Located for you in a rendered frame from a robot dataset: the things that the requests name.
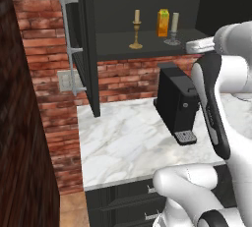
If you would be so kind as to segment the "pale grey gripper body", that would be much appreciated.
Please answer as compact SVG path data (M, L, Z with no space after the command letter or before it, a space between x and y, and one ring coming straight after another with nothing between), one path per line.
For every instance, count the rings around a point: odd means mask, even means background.
M186 43L186 52L188 54L200 54L214 50L215 50L215 44L214 44L214 38L212 36L188 41Z

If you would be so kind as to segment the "cream candle in silver holder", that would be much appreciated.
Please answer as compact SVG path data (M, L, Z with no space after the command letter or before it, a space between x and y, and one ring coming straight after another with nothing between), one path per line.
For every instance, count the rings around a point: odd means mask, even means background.
M180 41L176 38L177 36L177 27L178 27L179 14L174 13L172 15L171 29L169 32L169 38L165 39L163 42L170 46L177 46L180 44Z

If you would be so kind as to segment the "cream candle in gold holder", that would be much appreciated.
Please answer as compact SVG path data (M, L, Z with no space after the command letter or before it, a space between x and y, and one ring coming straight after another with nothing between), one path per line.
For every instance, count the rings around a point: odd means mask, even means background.
M139 43L138 41L138 33L139 33L139 29L140 29L140 25L141 25L141 21L140 21L140 11L136 10L135 11L135 18L133 21L133 25L134 25L134 42L132 44L129 45L129 47L131 49L142 49L143 45Z

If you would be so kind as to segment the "black cabinet door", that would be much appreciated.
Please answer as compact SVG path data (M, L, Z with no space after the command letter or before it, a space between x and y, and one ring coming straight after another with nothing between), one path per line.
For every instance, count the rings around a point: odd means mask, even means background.
M67 16L71 38L71 46L82 48L75 53L73 68L77 70L83 84L83 90L95 117L100 116L97 53L95 39L95 6L94 0L79 0L78 3L68 4Z

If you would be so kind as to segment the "orange juice carton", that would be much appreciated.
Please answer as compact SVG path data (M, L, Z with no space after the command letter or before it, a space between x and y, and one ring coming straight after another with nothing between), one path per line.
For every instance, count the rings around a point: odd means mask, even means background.
M169 25L169 12L167 9L160 9L157 12L156 33L158 37L166 37Z

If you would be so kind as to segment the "black coffee machine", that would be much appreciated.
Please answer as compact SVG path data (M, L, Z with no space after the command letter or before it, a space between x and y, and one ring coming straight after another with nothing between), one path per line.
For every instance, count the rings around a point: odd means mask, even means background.
M191 79L173 62L158 63L159 79L154 106L180 145L197 142L193 134L199 95Z

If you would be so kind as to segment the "black drawer front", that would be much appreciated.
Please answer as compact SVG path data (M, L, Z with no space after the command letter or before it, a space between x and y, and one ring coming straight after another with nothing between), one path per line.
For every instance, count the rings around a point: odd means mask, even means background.
M159 210L140 206L90 210L90 227L152 227L154 220L146 221L145 212L151 215Z
M87 207L88 209L110 209L153 201L163 208L165 197L158 193L148 194L147 185L153 188L153 180L142 180L88 191L86 192Z

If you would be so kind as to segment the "dark wooden tall panel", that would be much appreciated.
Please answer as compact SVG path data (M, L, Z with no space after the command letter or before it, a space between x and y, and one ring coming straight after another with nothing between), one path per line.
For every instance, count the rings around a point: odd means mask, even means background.
M13 0L0 0L0 227L59 227L59 206Z

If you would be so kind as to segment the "grey wall switch plate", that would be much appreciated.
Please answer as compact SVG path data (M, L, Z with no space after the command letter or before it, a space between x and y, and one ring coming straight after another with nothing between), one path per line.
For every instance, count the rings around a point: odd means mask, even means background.
M57 72L59 89L60 91L70 91L72 89L72 79L71 79L71 71L64 70ZM79 73L77 70L74 70L75 77L75 86L76 88L81 88L83 86Z

